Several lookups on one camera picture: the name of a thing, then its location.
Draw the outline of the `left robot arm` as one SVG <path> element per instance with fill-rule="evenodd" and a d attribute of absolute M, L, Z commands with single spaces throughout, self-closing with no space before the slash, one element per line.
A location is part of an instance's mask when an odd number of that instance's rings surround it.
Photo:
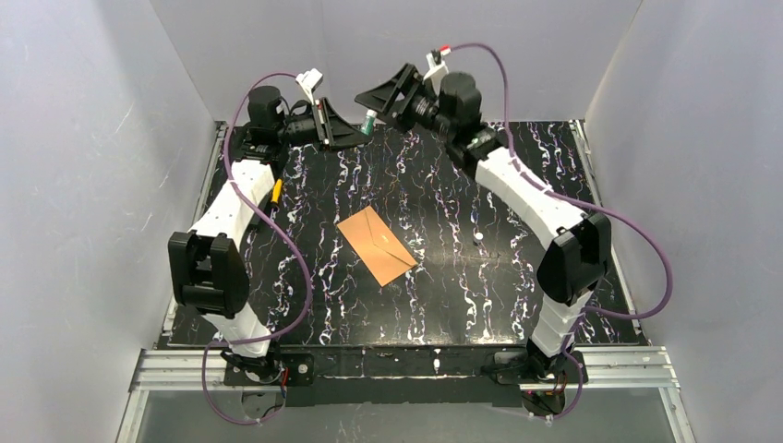
<path fill-rule="evenodd" d="M 304 99 L 289 105 L 280 90 L 259 86 L 247 95 L 249 121 L 226 135 L 227 178 L 206 212 L 186 232 L 168 241 L 176 302 L 191 307 L 222 335 L 223 358 L 235 367 L 271 377 L 280 362 L 268 355 L 269 329 L 248 302 L 249 277 L 239 251 L 247 228 L 276 192 L 293 147 L 347 150 L 369 135 L 347 123 L 326 98 L 304 87 Z"/>

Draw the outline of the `orange brown envelope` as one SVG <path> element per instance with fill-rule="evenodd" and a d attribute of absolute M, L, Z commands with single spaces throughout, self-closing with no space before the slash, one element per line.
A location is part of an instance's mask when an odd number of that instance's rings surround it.
<path fill-rule="evenodd" d="M 338 222 L 337 228 L 380 286 L 387 285 L 418 265 L 372 207 Z"/>

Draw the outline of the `green white glue stick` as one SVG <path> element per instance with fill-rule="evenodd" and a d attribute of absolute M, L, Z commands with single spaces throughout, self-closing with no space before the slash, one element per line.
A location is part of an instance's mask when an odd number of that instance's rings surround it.
<path fill-rule="evenodd" d="M 360 126 L 360 131 L 366 135 L 371 136 L 374 130 L 375 121 L 377 118 L 377 112 L 373 110 L 367 110 L 365 119 Z"/>

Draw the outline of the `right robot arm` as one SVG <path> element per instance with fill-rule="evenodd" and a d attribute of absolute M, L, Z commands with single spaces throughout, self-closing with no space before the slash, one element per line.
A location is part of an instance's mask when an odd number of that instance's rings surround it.
<path fill-rule="evenodd" d="M 435 85 L 405 64 L 391 79 L 358 93 L 355 102 L 401 132 L 421 126 L 439 136 L 452 163 L 536 235 L 545 249 L 536 271 L 545 296 L 519 366 L 528 377 L 559 373 L 577 320 L 608 271 L 608 218 L 550 195 L 516 158 L 507 131 L 484 121 L 481 92 L 467 73 L 447 73 Z"/>

